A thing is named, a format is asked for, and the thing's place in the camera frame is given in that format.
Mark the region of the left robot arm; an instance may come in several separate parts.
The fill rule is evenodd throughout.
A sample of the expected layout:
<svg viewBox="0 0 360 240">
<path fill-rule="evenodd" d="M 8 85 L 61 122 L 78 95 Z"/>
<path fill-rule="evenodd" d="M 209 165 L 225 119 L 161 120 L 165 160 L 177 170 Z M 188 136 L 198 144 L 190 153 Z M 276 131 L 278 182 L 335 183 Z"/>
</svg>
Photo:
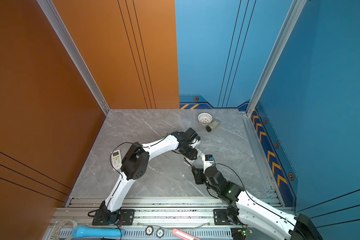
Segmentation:
<svg viewBox="0 0 360 240">
<path fill-rule="evenodd" d="M 189 128 L 185 132 L 166 134 L 162 139 L 152 143 L 132 143 L 121 160 L 120 169 L 117 170 L 119 178 L 115 186 L 97 211 L 104 224 L 116 224 L 121 218 L 122 203 L 134 182 L 146 173 L 150 160 L 166 152 L 178 151 L 187 160 L 194 161 L 200 155 L 197 150 L 200 141 L 201 137 L 196 131 Z"/>
</svg>

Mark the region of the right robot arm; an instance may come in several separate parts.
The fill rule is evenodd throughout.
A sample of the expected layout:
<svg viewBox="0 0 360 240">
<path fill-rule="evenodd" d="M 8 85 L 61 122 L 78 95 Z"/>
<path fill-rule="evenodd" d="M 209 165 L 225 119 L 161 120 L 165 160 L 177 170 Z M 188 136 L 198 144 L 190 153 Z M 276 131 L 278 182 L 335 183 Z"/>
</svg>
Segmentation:
<svg viewBox="0 0 360 240">
<path fill-rule="evenodd" d="M 205 170 L 192 166 L 197 185 L 213 190 L 227 203 L 226 215 L 232 225 L 249 225 L 274 240 L 322 240 L 312 220 L 303 214 L 295 216 L 259 200 L 243 185 L 226 180 L 216 165 Z"/>
</svg>

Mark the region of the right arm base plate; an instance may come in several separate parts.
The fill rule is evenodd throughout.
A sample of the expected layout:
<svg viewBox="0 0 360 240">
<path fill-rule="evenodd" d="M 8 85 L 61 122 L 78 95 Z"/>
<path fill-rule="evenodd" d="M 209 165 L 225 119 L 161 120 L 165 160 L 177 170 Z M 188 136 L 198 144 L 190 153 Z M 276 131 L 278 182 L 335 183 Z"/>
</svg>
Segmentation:
<svg viewBox="0 0 360 240">
<path fill-rule="evenodd" d="M 238 225 L 239 221 L 234 211 L 228 209 L 214 209 L 215 225 Z"/>
</svg>

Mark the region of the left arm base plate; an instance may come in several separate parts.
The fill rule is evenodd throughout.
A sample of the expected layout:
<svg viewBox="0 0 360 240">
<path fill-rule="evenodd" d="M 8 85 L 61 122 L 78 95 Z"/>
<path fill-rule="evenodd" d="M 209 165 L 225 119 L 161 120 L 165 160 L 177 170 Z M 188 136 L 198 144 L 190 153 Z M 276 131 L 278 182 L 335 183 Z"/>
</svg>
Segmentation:
<svg viewBox="0 0 360 240">
<path fill-rule="evenodd" d="M 134 209 L 120 209 L 114 213 L 105 214 L 100 209 L 89 212 L 93 218 L 93 226 L 131 226 L 135 217 Z"/>
</svg>

